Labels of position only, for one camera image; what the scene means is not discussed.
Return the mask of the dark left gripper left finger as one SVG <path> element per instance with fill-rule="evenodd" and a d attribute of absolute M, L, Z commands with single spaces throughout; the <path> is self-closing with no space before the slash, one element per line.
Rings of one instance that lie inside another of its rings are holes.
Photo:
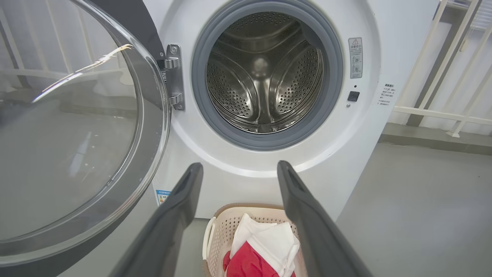
<path fill-rule="evenodd" d="M 137 235 L 111 277 L 174 276 L 184 230 L 196 214 L 203 166 L 192 163 Z"/>

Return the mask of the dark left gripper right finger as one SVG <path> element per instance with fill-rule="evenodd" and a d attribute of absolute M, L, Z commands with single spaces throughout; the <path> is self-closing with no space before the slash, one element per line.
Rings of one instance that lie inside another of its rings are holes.
<path fill-rule="evenodd" d="M 277 164 L 283 206 L 300 237 L 310 277 L 371 277 L 371 272 L 292 165 Z"/>

